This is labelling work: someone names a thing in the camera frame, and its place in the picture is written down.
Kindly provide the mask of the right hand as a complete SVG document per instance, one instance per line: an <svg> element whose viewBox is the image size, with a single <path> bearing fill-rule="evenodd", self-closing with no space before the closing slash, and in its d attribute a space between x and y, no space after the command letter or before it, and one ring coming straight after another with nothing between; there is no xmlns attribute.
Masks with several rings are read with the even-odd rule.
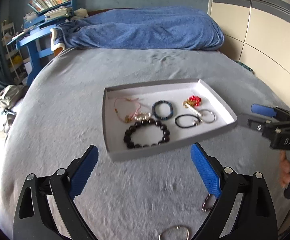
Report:
<svg viewBox="0 0 290 240"><path fill-rule="evenodd" d="M286 187L290 183L290 161L287 159L286 152L280 150L280 178L281 187Z"/></svg>

